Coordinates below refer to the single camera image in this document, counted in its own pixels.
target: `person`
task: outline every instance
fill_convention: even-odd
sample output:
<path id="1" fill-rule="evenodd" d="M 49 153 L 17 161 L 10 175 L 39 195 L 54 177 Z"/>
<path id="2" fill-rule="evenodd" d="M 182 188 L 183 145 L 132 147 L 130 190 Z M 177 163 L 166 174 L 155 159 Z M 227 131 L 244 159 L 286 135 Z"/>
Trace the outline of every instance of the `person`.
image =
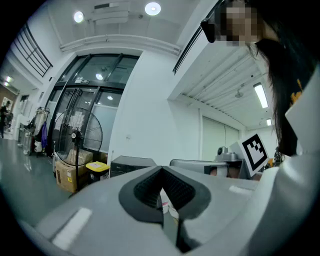
<path id="1" fill-rule="evenodd" d="M 4 138 L 4 129 L 5 129 L 5 119 L 8 116 L 8 107 L 10 106 L 10 101 L 7 101 L 4 106 L 0 109 L 0 134 Z"/>
<path id="2" fill-rule="evenodd" d="M 10 131 L 10 129 L 11 129 L 11 124 L 12 124 L 13 119 L 14 119 L 13 113 L 9 113 L 9 115 L 6 117 L 6 124 L 7 124 L 8 131 Z"/>
<path id="3" fill-rule="evenodd" d="M 316 40 L 310 40 L 314 33 L 311 19 L 316 17 L 311 6 L 298 4 L 299 9 L 293 10 L 293 5 L 275 0 L 225 0 L 210 18 L 216 41 L 247 45 L 252 55 L 260 53 L 266 61 L 278 149 L 287 156 L 296 154 L 297 137 L 285 113 L 303 93 L 320 56 Z"/>

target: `ceiling vent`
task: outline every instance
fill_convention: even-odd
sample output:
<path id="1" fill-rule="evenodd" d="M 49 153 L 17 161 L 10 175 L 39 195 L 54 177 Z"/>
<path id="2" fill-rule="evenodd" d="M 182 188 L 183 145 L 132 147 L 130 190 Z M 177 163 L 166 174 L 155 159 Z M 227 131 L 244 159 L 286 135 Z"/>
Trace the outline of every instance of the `ceiling vent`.
<path id="1" fill-rule="evenodd" d="M 100 3 L 94 6 L 95 10 L 102 9 L 102 8 L 114 8 L 119 7 L 118 2 L 109 2 L 109 3 Z"/>
<path id="2" fill-rule="evenodd" d="M 91 20 L 96 25 L 126 23 L 129 20 L 130 3 L 128 1 L 104 1 L 96 4 L 93 8 Z"/>

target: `cardboard box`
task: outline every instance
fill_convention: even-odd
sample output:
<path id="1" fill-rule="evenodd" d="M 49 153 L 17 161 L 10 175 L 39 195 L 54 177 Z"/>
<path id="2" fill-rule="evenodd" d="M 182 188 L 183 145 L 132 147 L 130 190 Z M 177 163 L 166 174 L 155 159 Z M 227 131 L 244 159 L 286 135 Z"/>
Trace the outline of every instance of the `cardboard box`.
<path id="1" fill-rule="evenodd" d="M 71 165 L 75 165 L 76 164 L 76 154 L 77 154 L 77 151 L 75 149 L 70 149 L 69 154 L 68 154 L 65 161 L 67 163 L 70 163 Z M 82 166 L 84 164 L 91 162 L 93 159 L 93 155 L 94 154 L 89 151 L 85 151 L 83 149 L 80 149 L 79 150 L 79 157 L 78 157 L 78 165 Z"/>
<path id="2" fill-rule="evenodd" d="M 63 161 L 55 162 L 56 183 L 70 193 L 77 191 L 76 167 Z M 88 169 L 85 165 L 78 167 L 79 190 L 88 182 Z"/>

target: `ceiling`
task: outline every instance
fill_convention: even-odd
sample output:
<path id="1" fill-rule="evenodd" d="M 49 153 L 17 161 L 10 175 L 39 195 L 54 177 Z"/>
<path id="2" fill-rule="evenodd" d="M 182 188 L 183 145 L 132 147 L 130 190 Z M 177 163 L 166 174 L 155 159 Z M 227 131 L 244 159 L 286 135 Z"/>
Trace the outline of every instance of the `ceiling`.
<path id="1" fill-rule="evenodd" d="M 0 83 L 2 85 L 4 84 L 7 76 L 13 78 L 9 83 L 10 86 L 6 86 L 8 89 L 14 87 L 13 91 L 16 91 L 15 89 L 17 89 L 21 93 L 36 89 L 36 87 L 32 85 L 27 79 L 25 79 L 25 77 L 20 74 L 20 72 L 16 70 L 16 68 L 12 66 L 11 63 L 5 58 L 2 66 L 0 67 Z"/>
<path id="2" fill-rule="evenodd" d="M 209 44 L 183 78 L 183 95 L 215 108 L 239 121 L 247 129 L 265 127 L 272 117 L 272 96 L 265 81 L 266 70 L 247 47 L 226 46 L 225 42 Z M 262 83 L 268 107 L 262 108 L 253 87 Z M 235 97 L 237 92 L 242 97 Z"/>
<path id="3" fill-rule="evenodd" d="M 46 6 L 62 44 L 105 34 L 144 36 L 176 44 L 199 1 L 157 0 L 161 12 L 156 16 L 145 12 L 146 4 L 152 0 L 52 0 Z M 104 3 L 119 6 L 95 10 L 96 5 Z M 73 20 L 76 11 L 84 14 L 81 23 Z"/>

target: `long black hair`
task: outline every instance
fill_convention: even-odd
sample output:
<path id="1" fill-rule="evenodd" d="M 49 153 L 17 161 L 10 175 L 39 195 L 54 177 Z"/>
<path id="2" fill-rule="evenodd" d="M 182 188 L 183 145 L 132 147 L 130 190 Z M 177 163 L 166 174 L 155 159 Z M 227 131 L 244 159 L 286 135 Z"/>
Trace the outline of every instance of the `long black hair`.
<path id="1" fill-rule="evenodd" d="M 245 4 L 255 8 L 258 15 L 278 37 L 278 42 L 262 39 L 255 44 L 248 44 L 248 47 L 252 55 L 260 53 L 268 63 L 268 76 L 273 91 L 273 119 L 279 151 L 291 156 L 296 153 L 297 137 L 285 113 L 293 103 L 292 93 L 296 93 L 300 85 L 302 90 L 304 89 L 319 59 L 318 46 L 309 42 L 312 22 L 299 15 L 304 13 L 303 10 L 293 11 L 292 4 L 289 6 L 290 2 L 245 0 Z"/>

